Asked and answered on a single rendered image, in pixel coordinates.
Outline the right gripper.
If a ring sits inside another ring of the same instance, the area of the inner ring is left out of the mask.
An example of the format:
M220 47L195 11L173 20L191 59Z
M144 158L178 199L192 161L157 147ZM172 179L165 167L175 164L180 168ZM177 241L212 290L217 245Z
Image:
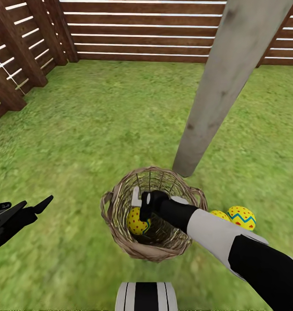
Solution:
M147 219L152 218L152 211L149 210L145 206L145 199L147 196L147 192L142 192L140 199L142 199L142 206L140 207L140 214L139 214L139 219L141 222L146 222Z

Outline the wicker basket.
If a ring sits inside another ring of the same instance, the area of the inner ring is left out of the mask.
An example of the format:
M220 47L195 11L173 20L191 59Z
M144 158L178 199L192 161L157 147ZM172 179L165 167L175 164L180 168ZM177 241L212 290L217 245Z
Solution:
M139 173L144 173L146 171L148 171L148 180L146 181L148 188L150 188L153 183L152 173L161 172L162 176L167 174L169 177L174 178L171 185L172 188L177 186L177 182L179 183L179 190L181 191L180 197L185 198L184 195L186 196L188 194L191 205L197 206L208 212L208 204L206 202L205 194L201 189L189 187L176 172L170 169L162 169L159 166L148 166L134 169L130 173L125 174L121 181L114 186L111 192L107 191L105 193L105 196L100 199L100 216L106 221L105 223L107 226L109 226L115 243L118 244L121 251L129 255L130 258L149 260L158 264L163 260L171 260L179 255L183 255L190 248L194 240L187 236L187 234L181 236L180 234L182 234L182 231L172 225L169 225L170 229L166 236L154 244L145 243L137 235L134 235L129 231L127 217L132 208L131 204L127 201L128 196L123 195L121 189L124 186L129 197L132 198L131 189L133 186L129 185L127 181L134 176L136 184L138 187L141 187ZM200 204L198 204L195 195L200 196ZM108 201L110 201L110 204L107 213L105 213L104 206ZM164 223L163 220L159 221L159 227L162 228ZM149 237L151 239L155 238L155 234L150 233Z

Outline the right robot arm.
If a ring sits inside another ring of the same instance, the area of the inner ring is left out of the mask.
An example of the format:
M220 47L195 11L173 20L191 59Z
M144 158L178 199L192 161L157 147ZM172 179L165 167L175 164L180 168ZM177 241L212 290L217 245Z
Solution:
M231 273L250 284L273 311L293 311L293 258L230 221L204 211L179 195L164 190L132 189L131 206L140 207L139 219L152 213L180 229L210 252Z

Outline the easter egg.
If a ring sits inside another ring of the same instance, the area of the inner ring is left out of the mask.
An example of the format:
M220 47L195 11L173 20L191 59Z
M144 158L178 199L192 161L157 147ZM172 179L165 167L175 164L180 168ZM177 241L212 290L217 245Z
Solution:
M255 228L255 216L247 208L233 206L228 210L227 216L229 217L231 223L234 223L250 232L252 232Z
M139 214L140 207L134 206L128 213L127 225L132 234L142 237L152 228L152 218L147 219L146 222L141 222Z
M215 216L218 216L219 218L230 221L229 217L225 213L223 213L222 211L214 210L214 211L211 211L210 213L215 215Z

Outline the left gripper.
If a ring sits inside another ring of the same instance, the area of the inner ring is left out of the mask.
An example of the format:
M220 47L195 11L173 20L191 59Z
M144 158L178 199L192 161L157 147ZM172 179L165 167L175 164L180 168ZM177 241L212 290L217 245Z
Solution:
M53 196L49 196L36 206L27 208L24 208L27 204L25 200L1 213L0 246L5 244L10 238L24 228L24 226L35 222L38 219L36 214L41 214L53 198Z

